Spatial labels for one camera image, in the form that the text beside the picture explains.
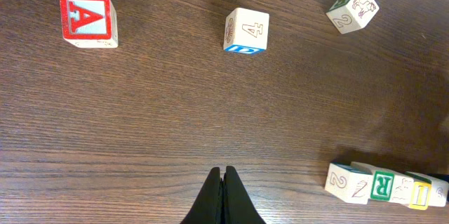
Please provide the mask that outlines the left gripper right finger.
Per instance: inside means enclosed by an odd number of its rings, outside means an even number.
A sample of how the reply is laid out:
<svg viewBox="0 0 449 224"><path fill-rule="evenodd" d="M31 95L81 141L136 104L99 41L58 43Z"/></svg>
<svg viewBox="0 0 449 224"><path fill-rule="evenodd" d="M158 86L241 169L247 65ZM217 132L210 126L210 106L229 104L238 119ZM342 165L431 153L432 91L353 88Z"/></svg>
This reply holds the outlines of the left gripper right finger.
<svg viewBox="0 0 449 224"><path fill-rule="evenodd" d="M223 180L222 223L265 224L254 207L236 169L227 166Z"/></svg>

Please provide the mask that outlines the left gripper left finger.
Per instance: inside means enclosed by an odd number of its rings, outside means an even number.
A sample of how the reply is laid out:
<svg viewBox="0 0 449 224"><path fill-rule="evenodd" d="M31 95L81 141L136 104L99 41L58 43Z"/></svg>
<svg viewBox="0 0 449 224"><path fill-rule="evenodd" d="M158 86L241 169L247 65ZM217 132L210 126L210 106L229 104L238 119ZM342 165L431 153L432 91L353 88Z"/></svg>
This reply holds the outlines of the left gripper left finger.
<svg viewBox="0 0 449 224"><path fill-rule="evenodd" d="M220 168L210 170L191 209L181 224L220 224L222 222L222 179Z"/></svg>

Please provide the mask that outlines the leaf picture wooden block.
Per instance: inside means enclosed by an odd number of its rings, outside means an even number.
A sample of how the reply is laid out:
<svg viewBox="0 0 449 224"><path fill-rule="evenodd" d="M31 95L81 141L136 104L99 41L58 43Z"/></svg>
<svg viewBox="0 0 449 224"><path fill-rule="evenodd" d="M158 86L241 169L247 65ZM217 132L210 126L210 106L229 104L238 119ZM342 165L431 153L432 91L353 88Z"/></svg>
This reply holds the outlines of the leaf picture wooden block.
<svg viewBox="0 0 449 224"><path fill-rule="evenodd" d="M373 184L373 175L352 166L331 162L328 167L325 190L350 204L367 204Z"/></svg>

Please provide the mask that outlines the green letter R block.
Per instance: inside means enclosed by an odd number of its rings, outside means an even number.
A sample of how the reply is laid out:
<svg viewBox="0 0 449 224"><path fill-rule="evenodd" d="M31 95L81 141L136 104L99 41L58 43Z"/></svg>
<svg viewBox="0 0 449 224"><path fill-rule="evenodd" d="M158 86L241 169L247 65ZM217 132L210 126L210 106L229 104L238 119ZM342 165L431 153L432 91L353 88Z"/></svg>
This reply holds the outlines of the green letter R block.
<svg viewBox="0 0 449 224"><path fill-rule="evenodd" d="M370 191L370 198L377 201L390 202L394 177L398 175L406 176L403 173L391 169L385 169L362 162L351 162L351 166L361 171L370 172L373 175L373 186Z"/></svg>

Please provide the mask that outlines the green sided picture block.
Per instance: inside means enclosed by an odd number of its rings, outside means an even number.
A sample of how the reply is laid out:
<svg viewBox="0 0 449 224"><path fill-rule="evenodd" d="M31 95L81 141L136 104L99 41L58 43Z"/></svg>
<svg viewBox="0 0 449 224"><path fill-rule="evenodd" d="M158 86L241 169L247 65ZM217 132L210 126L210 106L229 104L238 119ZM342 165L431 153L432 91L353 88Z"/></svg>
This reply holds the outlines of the green sided picture block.
<svg viewBox="0 0 449 224"><path fill-rule="evenodd" d="M413 185L414 179L410 176L395 176L390 202L402 205L409 204L412 197Z"/></svg>

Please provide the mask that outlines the yellow letter wooden block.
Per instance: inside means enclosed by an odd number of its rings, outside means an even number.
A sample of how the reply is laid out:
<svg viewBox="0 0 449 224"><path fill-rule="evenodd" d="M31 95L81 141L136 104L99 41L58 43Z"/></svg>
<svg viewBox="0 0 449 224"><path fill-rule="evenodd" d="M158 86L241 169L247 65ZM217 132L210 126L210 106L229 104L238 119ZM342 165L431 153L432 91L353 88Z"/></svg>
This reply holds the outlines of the yellow letter wooden block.
<svg viewBox="0 0 449 224"><path fill-rule="evenodd" d="M413 179L413 189L408 207L414 210L427 210L429 206L429 193L431 192L431 181L421 173L406 171L406 175Z"/></svg>

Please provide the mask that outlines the plain white wooden block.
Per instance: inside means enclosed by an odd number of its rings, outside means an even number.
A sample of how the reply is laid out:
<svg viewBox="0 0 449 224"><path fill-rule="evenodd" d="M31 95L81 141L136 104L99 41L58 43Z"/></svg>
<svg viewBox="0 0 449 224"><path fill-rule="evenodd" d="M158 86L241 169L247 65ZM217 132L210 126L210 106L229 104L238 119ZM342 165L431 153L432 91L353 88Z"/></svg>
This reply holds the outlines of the plain white wooden block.
<svg viewBox="0 0 449 224"><path fill-rule="evenodd" d="M444 207L448 203L448 174L430 173L433 178L441 182L433 182L434 194L431 196L430 206Z"/></svg>

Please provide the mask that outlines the number four blue block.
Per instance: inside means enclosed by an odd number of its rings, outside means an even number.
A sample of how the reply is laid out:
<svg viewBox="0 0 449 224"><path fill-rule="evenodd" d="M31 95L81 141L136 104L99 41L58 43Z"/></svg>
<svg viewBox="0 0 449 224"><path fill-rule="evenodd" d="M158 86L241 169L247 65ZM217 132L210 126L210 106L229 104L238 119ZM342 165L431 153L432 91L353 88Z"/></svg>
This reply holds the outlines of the number four blue block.
<svg viewBox="0 0 449 224"><path fill-rule="evenodd" d="M253 55L267 49L269 14L235 8L226 18L223 49Z"/></svg>

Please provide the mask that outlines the red letter A block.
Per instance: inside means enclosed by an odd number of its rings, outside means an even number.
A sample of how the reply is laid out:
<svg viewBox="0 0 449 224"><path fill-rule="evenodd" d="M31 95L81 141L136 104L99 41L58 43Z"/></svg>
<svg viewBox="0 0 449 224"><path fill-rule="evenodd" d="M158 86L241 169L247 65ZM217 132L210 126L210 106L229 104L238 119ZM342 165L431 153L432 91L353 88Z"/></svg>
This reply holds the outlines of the red letter A block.
<svg viewBox="0 0 449 224"><path fill-rule="evenodd" d="M78 48L116 48L119 35L111 0L59 0L62 37Z"/></svg>

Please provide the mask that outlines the animal picture wooden block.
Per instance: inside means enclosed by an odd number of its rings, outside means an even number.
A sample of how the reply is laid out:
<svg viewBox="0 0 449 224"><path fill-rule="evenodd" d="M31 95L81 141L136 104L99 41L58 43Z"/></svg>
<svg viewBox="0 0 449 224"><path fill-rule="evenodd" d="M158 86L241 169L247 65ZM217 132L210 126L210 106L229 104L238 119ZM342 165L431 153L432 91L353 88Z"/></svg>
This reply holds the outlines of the animal picture wooden block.
<svg viewBox="0 0 449 224"><path fill-rule="evenodd" d="M379 11L375 0L337 0L326 12L340 34L363 29Z"/></svg>

